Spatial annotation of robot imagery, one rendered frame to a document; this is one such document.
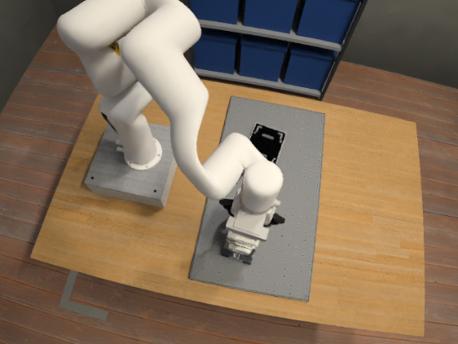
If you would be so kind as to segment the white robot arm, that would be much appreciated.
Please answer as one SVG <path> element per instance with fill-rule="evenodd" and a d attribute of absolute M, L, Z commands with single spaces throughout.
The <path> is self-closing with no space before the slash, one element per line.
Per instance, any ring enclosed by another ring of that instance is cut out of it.
<path fill-rule="evenodd" d="M 174 159 L 200 193 L 221 200 L 244 177 L 238 214 L 229 216 L 226 230 L 265 242 L 266 213 L 280 206 L 280 168 L 239 133 L 229 134 L 203 164 L 197 156 L 209 93 L 183 56 L 200 38 L 194 14 L 179 0 L 85 0 L 58 19 L 57 31 L 103 95 L 99 111 L 127 165 L 150 170 L 161 159 L 161 145 L 139 113 L 155 100 L 170 120 Z"/>

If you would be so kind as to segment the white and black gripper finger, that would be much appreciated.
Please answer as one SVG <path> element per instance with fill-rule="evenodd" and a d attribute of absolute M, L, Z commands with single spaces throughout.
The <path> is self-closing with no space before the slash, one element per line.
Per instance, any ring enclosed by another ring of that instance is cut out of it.
<path fill-rule="evenodd" d="M 270 227 L 271 225 L 283 224 L 284 221 L 285 221 L 285 218 L 283 218 L 280 215 L 274 213 L 271 222 L 269 224 L 267 224 L 267 225 L 263 224 L 263 226 L 264 227 Z"/>
<path fill-rule="evenodd" d="M 231 207 L 232 207 L 232 203 L 233 203 L 233 199 L 224 199 L 222 198 L 220 201 L 219 201 L 219 204 L 220 205 L 223 205 L 223 208 L 226 209 L 229 213 L 229 215 L 231 215 L 231 217 L 234 218 L 234 214 L 232 214 L 231 212 Z"/>

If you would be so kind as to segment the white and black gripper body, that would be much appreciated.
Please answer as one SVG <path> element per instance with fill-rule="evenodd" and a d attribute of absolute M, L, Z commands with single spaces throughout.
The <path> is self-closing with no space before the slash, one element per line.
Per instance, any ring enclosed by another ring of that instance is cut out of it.
<path fill-rule="evenodd" d="M 232 203 L 232 207 L 231 207 L 232 214 L 234 214 L 236 216 L 237 216 L 239 208 L 240 208 L 240 190 L 241 190 L 241 187 L 236 192 L 236 195 L 235 195 L 234 201 Z M 267 225 L 267 224 L 269 224 L 271 222 L 273 212 L 275 212 L 275 211 L 273 211 L 274 209 L 275 209 L 275 207 L 274 208 L 272 207 L 272 209 L 267 211 L 266 219 L 265 219 L 265 222 L 264 222 L 265 225 Z"/>

